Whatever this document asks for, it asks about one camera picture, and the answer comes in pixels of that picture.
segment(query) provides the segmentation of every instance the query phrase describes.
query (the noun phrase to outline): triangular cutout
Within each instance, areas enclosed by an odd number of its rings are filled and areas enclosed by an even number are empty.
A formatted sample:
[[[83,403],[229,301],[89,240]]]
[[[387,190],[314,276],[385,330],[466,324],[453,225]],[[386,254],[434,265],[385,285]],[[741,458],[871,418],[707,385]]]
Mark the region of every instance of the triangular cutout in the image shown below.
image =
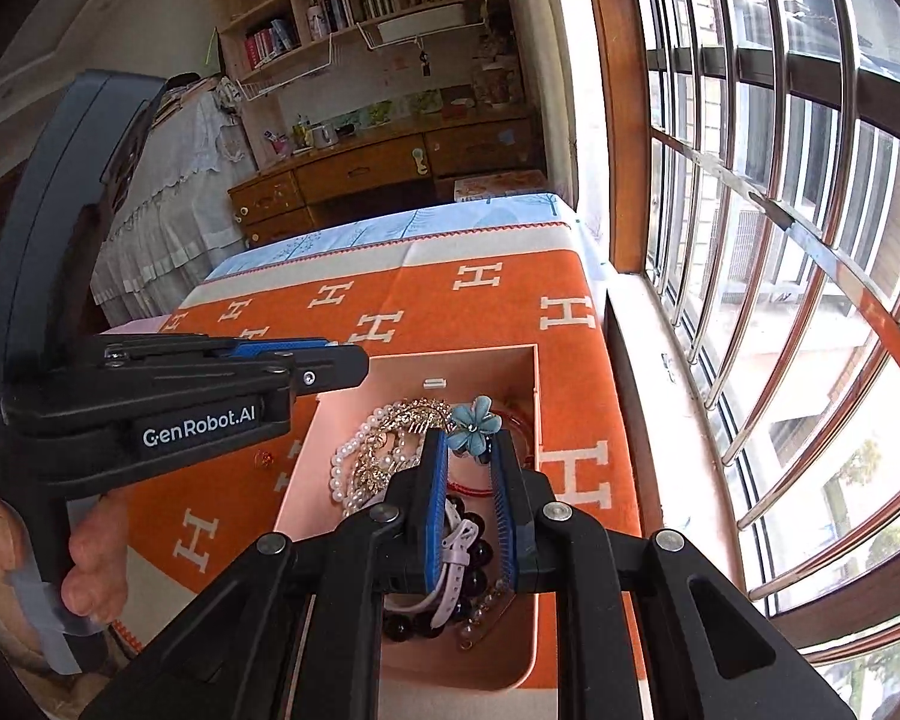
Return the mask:
[[[773,647],[708,580],[692,579],[690,593],[722,678],[733,680],[773,665],[776,660]]]

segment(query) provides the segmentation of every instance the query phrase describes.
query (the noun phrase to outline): pink box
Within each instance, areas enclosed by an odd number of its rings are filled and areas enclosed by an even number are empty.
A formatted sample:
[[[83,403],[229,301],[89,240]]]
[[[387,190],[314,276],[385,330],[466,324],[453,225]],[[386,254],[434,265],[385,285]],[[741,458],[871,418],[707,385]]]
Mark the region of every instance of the pink box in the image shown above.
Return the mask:
[[[425,380],[444,380],[441,389],[424,387]],[[327,392],[317,398],[317,413],[303,442],[274,530],[294,541],[332,531],[341,508],[330,498],[330,458],[351,439],[375,408],[401,398],[431,397],[448,403],[489,395],[494,403],[518,407],[533,415],[533,463],[539,467],[540,414],[536,346],[501,346],[466,351],[403,354],[370,358],[370,373],[355,389]],[[344,473],[350,471],[344,463]],[[471,488],[488,488],[490,474],[468,458],[452,459],[452,479]],[[468,511],[487,522],[485,538],[496,549],[493,498],[467,498]],[[487,567],[499,576],[496,557]],[[448,627],[434,640],[384,640],[382,675],[396,680],[446,688],[506,690],[515,688],[533,669],[536,657],[536,596],[516,596],[487,636],[471,650],[461,651]]]

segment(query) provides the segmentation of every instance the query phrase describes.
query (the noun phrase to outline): flower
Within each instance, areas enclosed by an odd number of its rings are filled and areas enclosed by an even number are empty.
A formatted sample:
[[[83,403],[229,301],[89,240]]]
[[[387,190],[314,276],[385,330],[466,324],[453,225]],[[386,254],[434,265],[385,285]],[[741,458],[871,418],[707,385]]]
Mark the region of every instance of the flower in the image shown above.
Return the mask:
[[[491,401],[486,395],[477,395],[472,406],[453,406],[450,420],[457,429],[450,434],[450,448],[461,454],[468,452],[479,458],[487,451],[487,436],[492,436],[503,426],[503,420],[490,413]]]

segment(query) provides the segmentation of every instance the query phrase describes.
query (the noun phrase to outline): metal bolt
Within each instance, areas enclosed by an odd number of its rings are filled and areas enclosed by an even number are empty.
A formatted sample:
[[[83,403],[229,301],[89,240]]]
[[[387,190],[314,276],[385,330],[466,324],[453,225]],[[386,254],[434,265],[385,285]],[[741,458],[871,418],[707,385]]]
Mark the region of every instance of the metal bolt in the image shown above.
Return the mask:
[[[656,535],[656,545],[667,552],[679,552],[685,543],[683,536],[677,531],[660,531]]]
[[[397,517],[400,517],[400,509],[397,509],[391,503],[378,503],[370,509],[370,519],[380,524],[393,522]]]
[[[573,509],[565,503],[551,501],[543,507],[543,517],[553,519],[556,522],[566,522],[573,514]]]
[[[287,537],[283,533],[264,533],[257,539],[257,552],[261,555],[279,555],[287,546]]]

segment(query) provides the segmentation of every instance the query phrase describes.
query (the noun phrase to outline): white fabric cover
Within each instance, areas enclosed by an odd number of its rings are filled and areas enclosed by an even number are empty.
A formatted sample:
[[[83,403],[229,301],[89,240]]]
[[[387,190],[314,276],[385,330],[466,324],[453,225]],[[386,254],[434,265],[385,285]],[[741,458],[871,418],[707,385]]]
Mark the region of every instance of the white fabric cover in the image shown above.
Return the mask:
[[[151,132],[91,281],[111,325],[172,312],[245,249],[227,190],[254,171],[239,120],[212,92]]]

